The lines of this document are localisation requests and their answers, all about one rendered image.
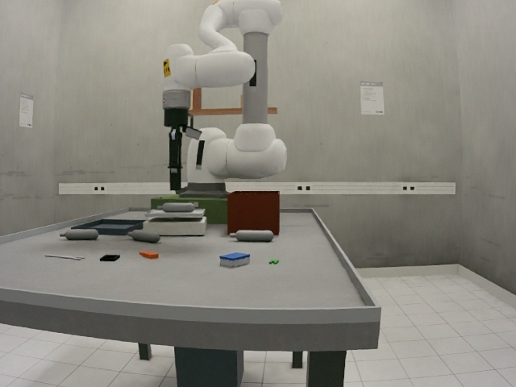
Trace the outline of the red open box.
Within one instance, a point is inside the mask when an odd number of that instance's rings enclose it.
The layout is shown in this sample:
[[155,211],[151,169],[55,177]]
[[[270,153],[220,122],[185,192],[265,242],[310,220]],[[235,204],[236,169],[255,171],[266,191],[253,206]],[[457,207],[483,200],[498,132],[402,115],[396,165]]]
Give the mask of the red open box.
[[279,235],[280,191],[234,191],[227,194],[227,234],[271,231]]

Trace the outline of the orange block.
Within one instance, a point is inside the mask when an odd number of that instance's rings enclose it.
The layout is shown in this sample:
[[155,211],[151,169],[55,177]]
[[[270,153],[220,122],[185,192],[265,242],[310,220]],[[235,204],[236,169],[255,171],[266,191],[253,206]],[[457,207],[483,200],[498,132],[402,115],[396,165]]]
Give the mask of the orange block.
[[139,254],[149,259],[159,258],[159,255],[155,252],[140,252]]

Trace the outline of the grey table edge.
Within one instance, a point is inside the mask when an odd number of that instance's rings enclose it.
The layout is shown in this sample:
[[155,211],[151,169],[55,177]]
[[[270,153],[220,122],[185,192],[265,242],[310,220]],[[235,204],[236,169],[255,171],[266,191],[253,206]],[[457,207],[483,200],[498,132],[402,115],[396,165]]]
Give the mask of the grey table edge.
[[[128,207],[103,214],[78,218],[46,227],[22,231],[0,237],[0,244],[39,235],[46,232],[87,223],[128,211],[150,211],[151,207]],[[347,258],[332,234],[313,208],[280,208],[280,213],[311,213],[329,240],[335,253],[352,279],[366,306],[328,308],[251,308],[223,306],[189,306],[152,302],[132,302],[105,298],[89,298],[58,293],[45,293],[25,289],[0,287],[0,300],[67,310],[80,310],[102,314],[117,314],[143,318],[213,322],[262,324],[319,324],[319,323],[369,323],[381,321],[381,306],[360,274]],[[328,233],[328,235],[327,235]]]

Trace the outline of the grey co2 cylinder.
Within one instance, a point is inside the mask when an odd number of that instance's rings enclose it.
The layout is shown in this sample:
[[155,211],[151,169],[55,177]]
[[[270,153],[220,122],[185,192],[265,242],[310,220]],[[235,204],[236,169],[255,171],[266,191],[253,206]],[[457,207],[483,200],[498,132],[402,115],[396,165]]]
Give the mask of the grey co2 cylinder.
[[165,203],[163,206],[157,206],[158,210],[166,213],[189,213],[194,211],[193,203]]
[[60,232],[60,237],[66,239],[96,239],[98,231],[95,229],[70,229],[66,232]]
[[128,236],[131,236],[134,240],[150,243],[157,243],[160,240],[160,235],[154,231],[134,230],[133,232],[128,232]]
[[271,231],[237,231],[230,233],[230,238],[237,238],[238,241],[269,242],[273,240]]

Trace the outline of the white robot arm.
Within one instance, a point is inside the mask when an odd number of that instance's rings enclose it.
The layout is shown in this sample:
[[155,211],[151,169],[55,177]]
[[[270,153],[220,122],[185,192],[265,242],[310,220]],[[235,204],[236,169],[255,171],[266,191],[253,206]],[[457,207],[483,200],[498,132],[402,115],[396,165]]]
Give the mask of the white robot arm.
[[[190,109],[192,89],[244,83],[243,122],[234,139],[218,128],[182,126],[192,138],[187,156],[191,183],[175,190],[180,198],[225,198],[228,178],[261,179],[285,169],[287,149],[268,125],[268,37],[282,20],[277,0],[218,0],[205,10],[198,28],[199,38],[213,51],[194,56],[188,44],[165,49],[163,110]],[[243,52],[218,33],[236,27],[243,36]]]

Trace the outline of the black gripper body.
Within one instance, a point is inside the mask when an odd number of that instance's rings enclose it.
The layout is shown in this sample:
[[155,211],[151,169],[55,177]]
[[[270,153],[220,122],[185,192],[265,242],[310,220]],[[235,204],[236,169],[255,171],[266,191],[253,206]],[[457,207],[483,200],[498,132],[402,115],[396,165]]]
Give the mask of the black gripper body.
[[171,127],[171,132],[176,129],[178,132],[179,142],[179,131],[182,126],[188,125],[188,110],[183,108],[171,108],[164,110],[164,125]]

